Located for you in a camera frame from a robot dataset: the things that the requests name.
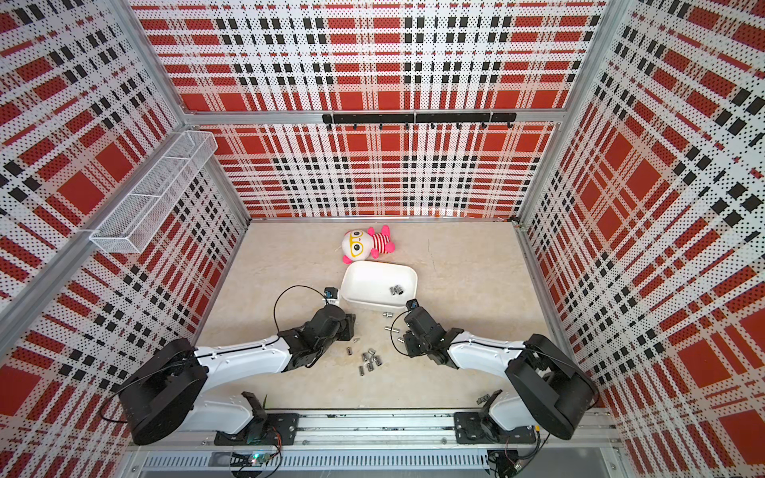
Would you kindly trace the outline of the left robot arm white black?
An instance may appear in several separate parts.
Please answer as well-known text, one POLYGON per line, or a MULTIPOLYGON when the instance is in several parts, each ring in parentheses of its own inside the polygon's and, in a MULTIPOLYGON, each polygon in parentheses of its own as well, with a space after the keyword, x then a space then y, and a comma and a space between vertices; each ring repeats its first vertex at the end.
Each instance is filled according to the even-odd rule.
POLYGON ((191 431, 215 432, 218 446, 259 441, 271 421, 257 396, 221 398, 215 390, 251 376, 311 368, 330 346, 352 340, 355 324, 355 315, 327 304, 304 325, 261 341, 199 349, 185 339, 168 343, 117 393, 133 443, 191 431))

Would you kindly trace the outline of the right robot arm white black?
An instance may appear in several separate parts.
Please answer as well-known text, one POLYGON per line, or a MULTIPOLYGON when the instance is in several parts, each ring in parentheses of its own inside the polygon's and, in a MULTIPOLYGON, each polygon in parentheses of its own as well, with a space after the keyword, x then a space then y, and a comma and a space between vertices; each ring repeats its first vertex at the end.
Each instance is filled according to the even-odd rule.
POLYGON ((439 366, 505 378, 514 389, 496 390, 480 411, 459 416, 462 442, 512 442, 518 433, 533 439, 537 428, 569 440, 598 401, 593 380, 543 335, 506 342, 460 328, 446 330, 418 305, 404 314, 404 322, 408 357, 427 357, 439 366))

